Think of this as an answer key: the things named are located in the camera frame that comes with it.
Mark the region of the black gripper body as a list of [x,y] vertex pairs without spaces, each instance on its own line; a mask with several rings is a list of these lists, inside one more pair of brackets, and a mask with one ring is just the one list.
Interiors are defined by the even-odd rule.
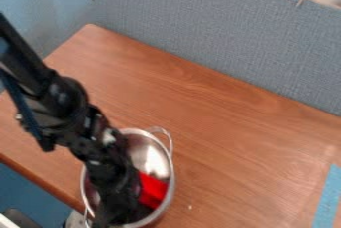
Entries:
[[101,196],[97,221],[128,221],[140,206],[141,181],[138,171],[128,161],[122,164],[88,161],[90,181]]

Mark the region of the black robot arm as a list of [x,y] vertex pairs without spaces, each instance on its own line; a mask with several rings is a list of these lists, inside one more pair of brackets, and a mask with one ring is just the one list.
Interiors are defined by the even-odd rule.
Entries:
[[129,222],[138,212],[141,180],[128,140],[90,103],[82,84],[51,69],[0,13],[0,80],[17,120],[46,152],[69,148],[100,193],[94,226]]

